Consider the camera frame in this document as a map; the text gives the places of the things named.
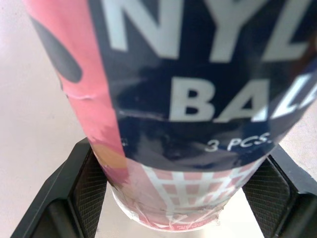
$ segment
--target plastic wrap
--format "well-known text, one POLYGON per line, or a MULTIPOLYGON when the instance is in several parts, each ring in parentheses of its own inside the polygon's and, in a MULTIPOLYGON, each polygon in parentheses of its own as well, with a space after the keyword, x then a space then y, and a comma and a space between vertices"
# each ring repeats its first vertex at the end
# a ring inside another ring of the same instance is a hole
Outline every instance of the plastic wrap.
POLYGON ((317 95, 312 0, 25 0, 133 220, 216 219, 317 95))

